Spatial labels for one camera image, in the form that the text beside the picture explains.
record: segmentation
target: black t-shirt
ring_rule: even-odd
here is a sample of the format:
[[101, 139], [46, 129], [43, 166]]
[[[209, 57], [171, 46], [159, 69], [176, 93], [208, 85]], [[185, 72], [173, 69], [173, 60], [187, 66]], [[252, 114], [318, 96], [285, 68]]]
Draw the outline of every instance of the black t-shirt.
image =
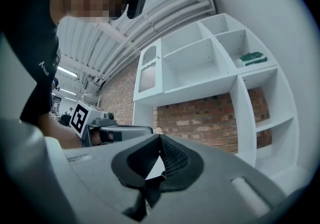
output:
[[60, 62], [57, 25], [50, 15], [50, 0], [5, 0], [3, 31], [13, 51], [37, 85], [21, 120], [37, 125], [52, 107], [52, 83]]

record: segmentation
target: fluorescent light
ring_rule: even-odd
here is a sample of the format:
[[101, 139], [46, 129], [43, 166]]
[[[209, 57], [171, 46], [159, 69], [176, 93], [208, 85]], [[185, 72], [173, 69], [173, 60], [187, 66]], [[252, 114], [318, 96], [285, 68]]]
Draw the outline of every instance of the fluorescent light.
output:
[[67, 74], [69, 74], [69, 75], [71, 75], [71, 76], [73, 76], [73, 77], [78, 77], [78, 75], [77, 75], [76, 73], [73, 73], [73, 72], [71, 72], [71, 71], [69, 71], [69, 70], [66, 70], [66, 69], [63, 68], [63, 67], [58, 66], [58, 70], [61, 70], [61, 71], [63, 71], [63, 72], [66, 72]]
[[74, 101], [74, 102], [76, 102], [76, 100], [75, 99], [72, 99], [72, 98], [67, 98], [67, 97], [65, 97], [66, 99], [68, 99], [68, 100], [70, 100], [70, 101]]
[[74, 92], [71, 92], [71, 91], [68, 91], [68, 90], [65, 90], [65, 89], [62, 89], [62, 88], [60, 88], [60, 90], [66, 92], [66, 93], [72, 94], [72, 95], [77, 95]]

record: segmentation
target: brick wall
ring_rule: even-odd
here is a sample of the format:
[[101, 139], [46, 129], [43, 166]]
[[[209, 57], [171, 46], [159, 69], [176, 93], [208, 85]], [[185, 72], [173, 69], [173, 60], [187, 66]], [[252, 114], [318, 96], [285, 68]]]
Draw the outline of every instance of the brick wall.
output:
[[[101, 105], [114, 113], [119, 124], [132, 124], [133, 96], [138, 60], [116, 75], [100, 91]], [[255, 121], [269, 118], [266, 100], [261, 88], [248, 91]], [[237, 123], [229, 93], [160, 106], [153, 112], [153, 127], [164, 134], [192, 140], [228, 152], [238, 151]], [[257, 147], [271, 144], [270, 130], [258, 132]]]

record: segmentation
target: person's arm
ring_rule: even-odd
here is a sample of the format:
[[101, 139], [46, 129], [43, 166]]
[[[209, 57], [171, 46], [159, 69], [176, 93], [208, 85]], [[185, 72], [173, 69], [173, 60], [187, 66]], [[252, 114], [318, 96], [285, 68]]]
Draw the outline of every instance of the person's arm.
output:
[[49, 113], [38, 118], [38, 127], [44, 136], [57, 139], [63, 149], [82, 148], [80, 138], [72, 128], [59, 124]]

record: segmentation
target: green object on shelf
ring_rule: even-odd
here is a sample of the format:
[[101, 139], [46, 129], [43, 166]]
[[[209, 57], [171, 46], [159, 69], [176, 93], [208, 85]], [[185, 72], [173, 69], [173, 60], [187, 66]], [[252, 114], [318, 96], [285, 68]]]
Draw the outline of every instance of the green object on shelf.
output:
[[240, 57], [237, 62], [239, 63], [240, 66], [245, 67], [249, 66], [252, 64], [258, 64], [262, 62], [266, 62], [268, 58], [264, 56], [261, 52], [252, 52], [252, 53], [247, 53]]

